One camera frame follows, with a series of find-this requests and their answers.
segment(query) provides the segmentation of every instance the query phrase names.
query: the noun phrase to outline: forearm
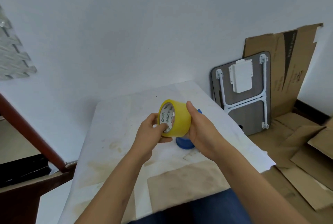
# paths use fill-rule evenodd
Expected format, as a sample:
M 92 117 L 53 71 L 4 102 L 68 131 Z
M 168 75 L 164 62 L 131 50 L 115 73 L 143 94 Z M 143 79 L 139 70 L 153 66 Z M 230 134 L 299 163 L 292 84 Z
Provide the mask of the forearm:
M 129 151 L 75 224 L 120 223 L 142 164 L 142 158 Z
M 216 163 L 254 223 L 308 223 L 237 149 L 219 142 Z

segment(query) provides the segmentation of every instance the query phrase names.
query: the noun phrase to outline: blue jeans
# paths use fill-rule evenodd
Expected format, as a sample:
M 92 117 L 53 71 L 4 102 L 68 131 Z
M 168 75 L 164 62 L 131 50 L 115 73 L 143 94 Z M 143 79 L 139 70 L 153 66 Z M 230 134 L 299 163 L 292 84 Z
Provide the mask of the blue jeans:
M 251 220 L 234 191 L 230 188 L 223 192 L 204 197 L 189 203 L 195 224 L 251 224 Z M 130 224 L 166 224 L 164 211 L 157 212 Z

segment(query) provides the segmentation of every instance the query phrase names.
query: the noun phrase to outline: blue lid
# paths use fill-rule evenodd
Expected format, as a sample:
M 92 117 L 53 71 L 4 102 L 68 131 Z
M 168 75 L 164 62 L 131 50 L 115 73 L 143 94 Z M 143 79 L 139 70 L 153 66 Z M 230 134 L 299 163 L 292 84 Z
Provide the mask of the blue lid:
M 188 138 L 176 137 L 177 145 L 182 149 L 193 149 L 195 146 Z

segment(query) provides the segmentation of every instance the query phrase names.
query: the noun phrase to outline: hand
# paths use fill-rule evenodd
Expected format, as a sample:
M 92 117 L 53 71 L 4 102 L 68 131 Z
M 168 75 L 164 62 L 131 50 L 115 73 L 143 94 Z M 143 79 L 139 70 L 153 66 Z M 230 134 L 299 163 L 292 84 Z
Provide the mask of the hand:
M 152 149 L 162 142 L 171 142 L 171 137 L 162 137 L 162 133 L 168 128 L 166 123 L 162 123 L 157 127 L 153 125 L 157 124 L 158 113 L 152 113 L 145 119 L 136 133 L 134 143 L 130 149 L 130 152 L 139 155 L 139 158 L 145 163 L 152 156 Z
M 216 161 L 218 158 L 218 146 L 225 139 L 217 131 L 214 124 L 197 111 L 191 101 L 186 102 L 186 108 L 192 117 L 187 136 L 205 157 Z

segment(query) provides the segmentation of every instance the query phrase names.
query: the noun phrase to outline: person's left hand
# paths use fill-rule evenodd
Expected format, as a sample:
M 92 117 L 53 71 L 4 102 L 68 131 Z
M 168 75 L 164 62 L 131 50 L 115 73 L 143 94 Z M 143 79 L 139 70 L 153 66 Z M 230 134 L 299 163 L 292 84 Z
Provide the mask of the person's left hand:
M 161 136 L 163 131 L 168 128 L 166 123 L 153 127 L 157 124 L 158 115 L 158 113 L 152 113 L 141 123 L 130 150 L 133 154 L 139 155 L 144 163 L 151 158 L 152 149 L 158 143 L 172 141 L 171 137 Z

